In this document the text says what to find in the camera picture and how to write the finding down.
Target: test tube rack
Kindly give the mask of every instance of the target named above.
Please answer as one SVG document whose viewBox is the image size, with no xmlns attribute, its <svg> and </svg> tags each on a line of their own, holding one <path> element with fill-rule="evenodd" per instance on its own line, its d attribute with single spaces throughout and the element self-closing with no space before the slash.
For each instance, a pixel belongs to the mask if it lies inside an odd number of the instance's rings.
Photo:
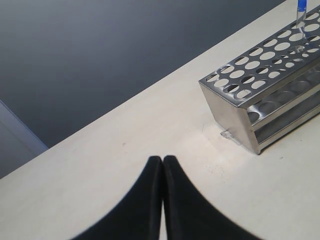
<svg viewBox="0 0 320 240">
<path fill-rule="evenodd" d="M 215 121 L 260 154 L 320 112 L 320 8 L 199 83 Z"/>
</svg>

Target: blue test tube cap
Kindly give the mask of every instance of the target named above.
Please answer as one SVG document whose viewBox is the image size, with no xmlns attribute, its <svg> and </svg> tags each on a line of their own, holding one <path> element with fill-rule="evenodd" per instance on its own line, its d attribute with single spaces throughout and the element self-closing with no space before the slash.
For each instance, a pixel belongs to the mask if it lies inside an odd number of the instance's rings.
<svg viewBox="0 0 320 240">
<path fill-rule="evenodd" d="M 307 0 L 298 0 L 298 11 L 304 12 L 307 9 Z"/>
</svg>

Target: stainless steel test tube rack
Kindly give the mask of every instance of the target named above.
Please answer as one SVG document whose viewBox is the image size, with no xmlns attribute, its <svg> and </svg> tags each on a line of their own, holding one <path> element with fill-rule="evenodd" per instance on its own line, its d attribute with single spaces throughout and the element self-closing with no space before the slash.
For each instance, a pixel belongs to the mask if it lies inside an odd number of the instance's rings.
<svg viewBox="0 0 320 240">
<path fill-rule="evenodd" d="M 260 154 L 320 112 L 320 8 L 199 83 L 215 121 Z"/>
</svg>

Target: table surface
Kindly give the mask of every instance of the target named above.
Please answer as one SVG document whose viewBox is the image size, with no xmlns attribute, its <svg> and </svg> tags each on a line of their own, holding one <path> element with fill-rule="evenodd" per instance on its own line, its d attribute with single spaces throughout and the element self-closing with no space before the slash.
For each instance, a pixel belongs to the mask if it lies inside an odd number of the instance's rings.
<svg viewBox="0 0 320 240">
<path fill-rule="evenodd" d="M 168 154 L 215 207 L 257 236 L 320 239 L 320 116 L 255 155 L 220 135 L 198 84 L 292 22 L 296 4 L 285 1 L 1 179 L 1 239 L 77 235 L 121 200 L 149 156 Z M 309 0 L 308 9 L 317 4 Z"/>
</svg>

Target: gray background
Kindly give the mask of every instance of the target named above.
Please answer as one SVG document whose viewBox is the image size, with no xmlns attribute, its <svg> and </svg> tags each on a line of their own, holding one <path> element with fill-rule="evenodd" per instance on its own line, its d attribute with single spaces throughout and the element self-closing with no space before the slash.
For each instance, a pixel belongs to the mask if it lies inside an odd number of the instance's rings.
<svg viewBox="0 0 320 240">
<path fill-rule="evenodd" d="M 281 2 L 1 0 L 0 100 L 52 147 Z"/>
</svg>

